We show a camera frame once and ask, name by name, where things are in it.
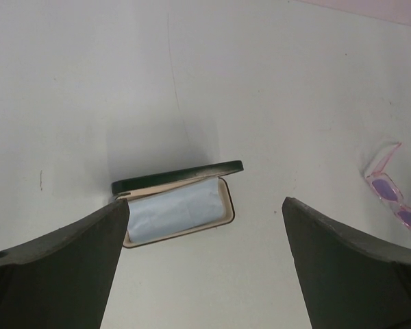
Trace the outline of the light blue cleaning cloth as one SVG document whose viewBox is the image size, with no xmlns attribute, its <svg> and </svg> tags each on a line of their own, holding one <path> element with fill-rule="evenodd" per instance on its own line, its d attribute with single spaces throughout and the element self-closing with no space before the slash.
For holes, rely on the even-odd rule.
<svg viewBox="0 0 411 329">
<path fill-rule="evenodd" d="M 130 202 L 127 231 L 132 243 L 146 243 L 224 215 L 219 179 L 211 178 Z"/>
</svg>

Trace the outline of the pink frame purple sunglasses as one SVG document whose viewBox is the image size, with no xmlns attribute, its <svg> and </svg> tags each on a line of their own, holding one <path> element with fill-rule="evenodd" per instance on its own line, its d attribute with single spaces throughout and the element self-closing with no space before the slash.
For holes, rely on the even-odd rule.
<svg viewBox="0 0 411 329">
<path fill-rule="evenodd" d="M 393 159 L 399 160 L 400 169 L 404 174 L 396 180 L 392 179 L 387 171 Z M 411 166 L 407 163 L 402 143 L 382 146 L 367 162 L 362 177 L 385 207 L 411 230 Z"/>
</svg>

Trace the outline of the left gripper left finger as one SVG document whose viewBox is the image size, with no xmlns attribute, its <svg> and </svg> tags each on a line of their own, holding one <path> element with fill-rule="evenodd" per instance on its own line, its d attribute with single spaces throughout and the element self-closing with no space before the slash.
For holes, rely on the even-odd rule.
<svg viewBox="0 0 411 329">
<path fill-rule="evenodd" d="M 0 251 L 0 328 L 100 328 L 129 220 L 118 200 Z"/>
</svg>

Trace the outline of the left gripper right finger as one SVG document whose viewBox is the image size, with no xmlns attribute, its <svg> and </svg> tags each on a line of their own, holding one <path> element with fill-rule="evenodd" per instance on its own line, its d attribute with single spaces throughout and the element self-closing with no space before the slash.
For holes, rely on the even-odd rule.
<svg viewBox="0 0 411 329">
<path fill-rule="evenodd" d="M 411 249 L 293 197 L 282 214 L 313 328 L 411 328 Z"/>
</svg>

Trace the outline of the black glasses case beige lining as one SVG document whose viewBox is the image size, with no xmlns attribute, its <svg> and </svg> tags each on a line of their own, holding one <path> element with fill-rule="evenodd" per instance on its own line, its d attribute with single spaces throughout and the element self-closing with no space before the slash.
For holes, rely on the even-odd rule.
<svg viewBox="0 0 411 329">
<path fill-rule="evenodd" d="M 220 219 L 204 224 L 202 226 L 197 226 L 195 228 L 187 229 L 175 234 L 170 234 L 162 238 L 157 238 L 146 243 L 132 243 L 129 239 L 128 231 L 126 230 L 125 238 L 123 240 L 123 247 L 126 249 L 132 249 L 135 247 L 174 239 L 180 236 L 185 236 L 211 228 L 217 228 L 219 226 L 224 226 L 231 223 L 236 216 L 236 212 L 234 210 L 230 189 L 224 177 L 226 175 L 241 172 L 243 171 L 243 169 L 244 167 L 241 160 L 232 160 L 113 182 L 111 185 L 112 199 L 114 201 L 124 199 L 129 205 L 130 202 L 139 199 L 155 196 L 160 193 L 171 191 L 173 189 L 180 188 L 189 184 L 202 182 L 211 178 L 218 178 L 219 193 L 225 207 L 225 215 Z"/>
</svg>

